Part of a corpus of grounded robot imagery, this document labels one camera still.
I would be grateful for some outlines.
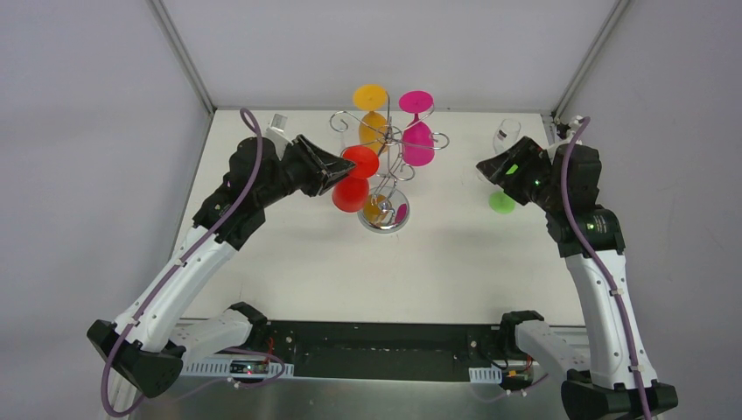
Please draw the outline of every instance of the round metal base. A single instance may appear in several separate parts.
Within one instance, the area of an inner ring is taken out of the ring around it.
[[[377,234],[392,234],[410,219],[410,202],[398,189],[371,188],[366,205],[358,212],[360,224]]]

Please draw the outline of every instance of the gray wall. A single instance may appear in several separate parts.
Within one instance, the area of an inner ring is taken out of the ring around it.
[[[614,0],[166,0],[220,106],[351,108],[360,85],[439,109],[551,111]]]
[[[668,418],[739,418],[742,2],[635,2],[568,116],[604,163]]]
[[[85,332],[165,262],[207,116],[145,1],[3,2],[0,46],[0,418],[94,418]]]

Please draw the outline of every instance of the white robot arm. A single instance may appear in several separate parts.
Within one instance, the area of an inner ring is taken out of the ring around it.
[[[251,129],[245,115],[257,126],[246,109],[241,115]],[[304,136],[289,142],[284,124],[285,117],[277,115],[261,140],[238,144],[222,184],[204,200],[194,226],[150,286],[112,323],[97,320],[88,329],[107,362],[104,372],[110,366],[144,396],[159,396],[183,366],[250,342],[254,329],[267,322],[259,311],[237,303],[218,317],[175,326],[214,272],[265,222],[265,207],[299,189],[310,197],[325,193],[355,167]]]
[[[503,354],[528,354],[562,382],[570,419],[651,417],[675,407],[677,394],[657,381],[642,344],[628,294],[620,224],[613,212],[596,204],[599,154],[577,144],[587,121],[579,117],[570,126],[577,132],[569,144],[544,150],[524,137],[477,169],[521,205],[534,202],[546,212],[549,235],[577,287],[590,359],[558,338],[534,311],[504,315],[495,340]]]
[[[620,279],[622,297],[632,325],[633,341],[639,353],[638,368],[643,382],[639,386],[651,388],[652,382],[657,380],[657,373],[647,357],[636,326],[626,283],[626,258],[616,251],[599,251],[598,254],[613,277]],[[568,379],[571,370],[590,371],[592,383],[602,388],[614,389],[618,384],[626,389],[638,388],[632,375],[634,367],[627,351],[627,336],[608,282],[590,258],[572,255],[565,258],[565,261],[577,286],[582,305],[590,343],[590,359],[587,360],[568,346],[541,320],[525,321],[515,328],[518,348],[539,361],[549,376],[562,382]]]

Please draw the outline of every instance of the red wire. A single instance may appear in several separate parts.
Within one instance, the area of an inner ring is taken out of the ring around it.
[[[273,337],[268,337],[268,354],[273,354],[273,345],[275,344],[275,341],[273,341]],[[263,363],[268,363],[268,358],[266,357],[265,360],[262,361]]]

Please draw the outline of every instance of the black joint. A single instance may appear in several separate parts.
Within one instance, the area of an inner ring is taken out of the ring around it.
[[[232,306],[229,306],[229,309],[238,311],[244,315],[253,326],[248,340],[245,341],[245,345],[250,348],[259,347],[265,341],[268,318],[256,308],[244,302],[233,304]]]
[[[616,214],[611,210],[596,205],[589,212],[575,213],[577,228],[596,251],[615,250],[623,254],[626,244],[621,233],[621,226]],[[578,240],[564,211],[546,213],[546,228],[549,236],[559,248],[559,256],[566,258],[582,254],[590,255]]]
[[[657,383],[645,392],[653,416],[677,407],[677,393],[671,385]],[[562,382],[562,405],[570,420],[641,418],[642,414],[638,389],[607,389],[589,381]]]
[[[211,229],[227,211],[231,212],[216,229],[216,241],[238,251],[265,223],[266,207],[299,189],[310,197],[321,195],[355,167],[353,162],[320,149],[301,135],[286,146],[281,158],[269,139],[262,140],[260,156],[257,145],[255,137],[240,142],[229,158],[229,172],[222,177],[221,185],[193,216],[194,226]],[[260,167],[253,178],[256,162]],[[253,183],[245,192],[250,179]],[[241,196],[239,206],[232,208]]]
[[[575,369],[570,369],[567,371],[567,381],[574,381],[574,382],[580,382],[580,383],[592,383],[589,370],[584,370],[580,372]]]
[[[97,320],[87,330],[87,338],[106,360],[119,339],[116,324]],[[164,393],[180,376],[185,352],[182,346],[170,345],[160,353],[145,352],[142,343],[124,341],[113,360],[113,368],[147,398]]]
[[[563,122],[556,125],[556,135],[565,140],[570,133],[570,125]]]
[[[494,343],[508,358],[523,355],[515,344],[515,327],[526,321],[543,321],[537,311],[512,311],[502,314],[500,330],[496,333]]]

